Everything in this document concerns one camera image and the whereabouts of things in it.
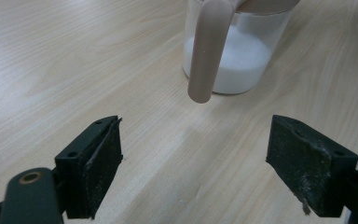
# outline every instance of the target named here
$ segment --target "white powder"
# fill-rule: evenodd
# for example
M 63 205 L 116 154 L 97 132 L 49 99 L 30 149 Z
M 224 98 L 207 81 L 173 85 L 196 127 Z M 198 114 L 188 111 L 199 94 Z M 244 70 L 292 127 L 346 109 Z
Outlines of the white powder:
M 185 42 L 183 67 L 187 75 L 190 73 L 193 44 L 194 36 Z M 263 75 L 270 56 L 271 51 L 258 38 L 230 26 L 213 91 L 236 94 L 250 90 Z

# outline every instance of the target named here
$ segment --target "clear container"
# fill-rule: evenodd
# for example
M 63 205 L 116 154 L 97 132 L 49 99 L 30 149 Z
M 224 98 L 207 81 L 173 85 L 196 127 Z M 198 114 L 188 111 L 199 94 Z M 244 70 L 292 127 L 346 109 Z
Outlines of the clear container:
M 202 2 L 187 1 L 183 68 L 188 77 Z M 289 17 L 290 10 L 270 15 L 237 11 L 228 29 L 213 91 L 237 94 L 253 88 L 266 70 Z

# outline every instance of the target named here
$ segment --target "wooden table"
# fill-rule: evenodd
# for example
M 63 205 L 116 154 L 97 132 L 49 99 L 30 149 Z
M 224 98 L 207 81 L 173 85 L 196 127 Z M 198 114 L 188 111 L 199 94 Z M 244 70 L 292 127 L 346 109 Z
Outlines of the wooden table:
M 301 1 L 259 85 L 199 105 L 181 67 L 184 0 L 0 1 L 0 201 L 90 123 L 124 161 L 94 221 L 342 223 L 306 217 L 265 163 L 271 116 L 358 153 L 358 1 Z

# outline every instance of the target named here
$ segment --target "light wood grain surface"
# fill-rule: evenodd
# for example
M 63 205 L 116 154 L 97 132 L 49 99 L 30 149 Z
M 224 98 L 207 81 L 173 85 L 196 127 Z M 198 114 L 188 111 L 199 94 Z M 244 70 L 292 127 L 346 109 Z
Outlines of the light wood grain surface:
M 0 0 L 0 201 L 119 115 L 117 176 L 94 221 L 67 223 L 343 223 L 305 216 L 265 157 L 273 114 L 358 153 L 358 0 L 302 0 L 259 85 L 205 105 L 186 93 L 185 17 L 185 0 Z

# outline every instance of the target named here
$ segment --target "beige handle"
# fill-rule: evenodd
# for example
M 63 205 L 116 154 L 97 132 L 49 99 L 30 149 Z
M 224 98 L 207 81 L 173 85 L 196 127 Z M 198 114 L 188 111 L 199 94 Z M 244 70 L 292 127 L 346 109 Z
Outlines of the beige handle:
M 229 25 L 245 0 L 205 0 L 194 37 L 188 95 L 197 103 L 211 99 Z

